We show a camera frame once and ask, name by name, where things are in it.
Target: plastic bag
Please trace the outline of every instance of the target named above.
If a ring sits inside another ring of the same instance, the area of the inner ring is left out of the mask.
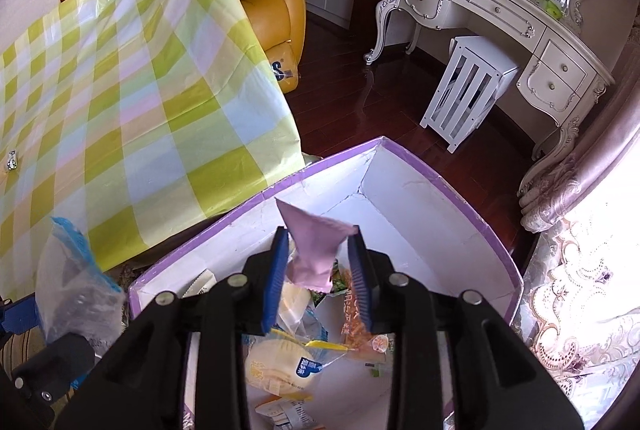
[[[272,329],[250,344],[244,378],[247,384],[275,396],[309,400],[322,370],[346,352],[345,346],[322,340],[303,342]]]
[[[273,430],[324,429],[305,412],[304,401],[279,397],[258,405],[255,411],[273,424]]]
[[[358,229],[336,219],[310,214],[279,199],[276,205],[296,244],[296,254],[287,265],[287,278],[297,286],[329,293],[338,248]]]
[[[302,320],[300,320],[300,324],[298,325],[298,329],[296,329],[294,336],[303,344],[311,341],[329,341],[329,333],[320,323],[320,320],[318,320],[318,317],[316,316],[316,312],[311,306],[307,307],[305,314],[302,315]]]
[[[277,324],[289,333],[295,334],[310,301],[311,293],[308,289],[285,280],[282,284]]]
[[[385,363],[391,359],[393,335],[373,334],[360,317],[360,308],[355,292],[351,289],[351,272],[345,272],[347,293],[344,295],[344,325],[341,330],[341,341],[349,348],[348,357],[373,363]]]
[[[122,333],[125,294],[95,264],[89,244],[68,219],[53,231],[38,263],[36,305],[47,344],[67,333],[84,336],[102,356]]]

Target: green object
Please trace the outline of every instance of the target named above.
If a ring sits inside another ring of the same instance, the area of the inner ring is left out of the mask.
[[[347,291],[347,284],[344,281],[344,277],[340,274],[340,269],[338,268],[338,259],[334,260],[334,269],[331,272],[331,281],[333,285],[331,291],[328,293],[329,295],[338,296]],[[310,293],[311,300],[314,301],[314,306],[317,306],[327,295],[327,293],[318,293],[317,291],[310,291]]]
[[[536,4],[555,20],[560,20],[564,17],[562,8],[554,0],[536,0]]]

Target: wooden floor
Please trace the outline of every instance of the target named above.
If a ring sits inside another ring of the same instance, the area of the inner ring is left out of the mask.
[[[455,153],[447,152],[443,139],[419,125],[444,66],[395,50],[367,67],[362,55],[370,46],[311,19],[300,84],[286,95],[302,150],[328,156],[377,136],[397,141],[475,208],[523,270],[533,235],[520,226],[516,191],[532,164],[529,147],[517,147],[490,116]]]

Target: white vanity table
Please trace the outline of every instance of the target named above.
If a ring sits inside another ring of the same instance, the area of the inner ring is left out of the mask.
[[[532,179],[569,154],[580,123],[613,83],[607,68],[574,33],[579,32],[582,20],[579,1],[569,1],[569,8],[575,14],[567,13],[565,20],[558,21],[533,0],[382,0],[376,8],[376,46],[364,59],[372,64],[380,56],[389,13],[396,9],[409,13],[416,22],[407,53],[415,49],[422,27],[460,28],[468,14],[482,17],[523,45],[531,57],[516,86],[532,107],[553,118],[559,140],[526,173],[520,184],[521,195]]]

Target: green checkered cloth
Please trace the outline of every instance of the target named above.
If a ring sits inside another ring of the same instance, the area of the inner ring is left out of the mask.
[[[239,0],[66,0],[0,84],[3,298],[34,291],[52,215],[109,269],[304,165]]]

